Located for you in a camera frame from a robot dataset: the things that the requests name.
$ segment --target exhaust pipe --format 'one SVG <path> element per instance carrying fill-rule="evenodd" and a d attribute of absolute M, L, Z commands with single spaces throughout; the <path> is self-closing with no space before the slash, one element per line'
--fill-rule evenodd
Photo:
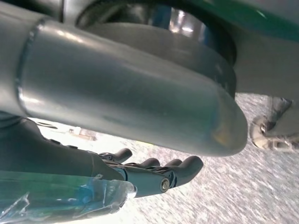
<path fill-rule="evenodd" d="M 232 155 L 247 141 L 242 111 L 202 74 L 5 3 L 0 40 L 0 111 L 191 154 Z"/>

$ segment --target black metal part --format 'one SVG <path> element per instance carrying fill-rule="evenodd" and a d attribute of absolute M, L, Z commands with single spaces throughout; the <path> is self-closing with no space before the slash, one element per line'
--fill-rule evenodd
<path fill-rule="evenodd" d="M 100 153 L 99 154 L 103 160 L 109 160 L 113 162 L 123 163 L 131 156 L 132 156 L 132 152 L 128 148 L 123 148 L 116 154 L 113 153 Z"/>
<path fill-rule="evenodd" d="M 137 187 L 138 191 L 136 197 L 162 194 L 188 183 L 203 167 L 202 161 L 197 156 L 190 156 L 183 162 L 175 159 L 163 167 L 155 158 L 140 164 L 120 165 L 113 161 L 105 162 L 122 174 L 125 180 Z"/>
<path fill-rule="evenodd" d="M 76 176 L 101 174 L 106 180 L 122 177 L 106 165 L 96 153 L 73 149 L 44 138 L 29 119 L 0 128 L 0 170 Z M 0 120 L 0 124 L 7 124 Z"/>

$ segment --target bolt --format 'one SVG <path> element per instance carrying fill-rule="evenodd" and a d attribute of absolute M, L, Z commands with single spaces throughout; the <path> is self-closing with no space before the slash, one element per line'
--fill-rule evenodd
<path fill-rule="evenodd" d="M 161 190 L 162 192 L 166 192 L 168 189 L 169 189 L 169 180 L 167 178 L 165 178 L 162 180 L 161 182 Z"/>

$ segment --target concrete floor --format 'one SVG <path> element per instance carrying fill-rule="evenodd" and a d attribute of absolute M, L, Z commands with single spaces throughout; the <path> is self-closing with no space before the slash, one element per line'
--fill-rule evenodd
<path fill-rule="evenodd" d="M 267 111 L 267 97 L 239 94 L 236 101 L 248 123 Z M 128 147 L 128 162 L 150 157 L 168 161 L 188 154 L 99 134 L 79 148 L 116 152 Z M 72 224 L 294 224 L 299 223 L 299 154 L 263 151 L 250 141 L 242 152 L 224 158 L 203 157 L 194 180 L 165 194 L 130 199 L 119 212 Z"/>

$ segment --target plastic wrap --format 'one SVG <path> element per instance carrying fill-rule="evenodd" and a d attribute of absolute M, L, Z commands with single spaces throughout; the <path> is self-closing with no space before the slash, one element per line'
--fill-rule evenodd
<path fill-rule="evenodd" d="M 0 171 L 0 224 L 55 223 L 114 213 L 137 189 L 96 177 Z"/>

